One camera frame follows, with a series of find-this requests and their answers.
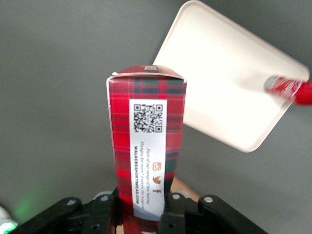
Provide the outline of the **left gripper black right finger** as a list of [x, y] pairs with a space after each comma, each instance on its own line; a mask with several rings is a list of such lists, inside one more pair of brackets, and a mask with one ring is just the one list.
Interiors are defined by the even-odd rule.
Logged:
[[171, 193], [158, 226], [159, 234], [266, 234], [242, 213], [215, 195], [194, 201]]

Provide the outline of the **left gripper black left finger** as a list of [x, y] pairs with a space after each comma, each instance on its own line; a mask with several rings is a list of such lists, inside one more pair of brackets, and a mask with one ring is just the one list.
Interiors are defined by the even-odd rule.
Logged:
[[83, 204], [66, 197], [14, 229], [16, 234], [115, 234], [121, 224], [117, 189]]

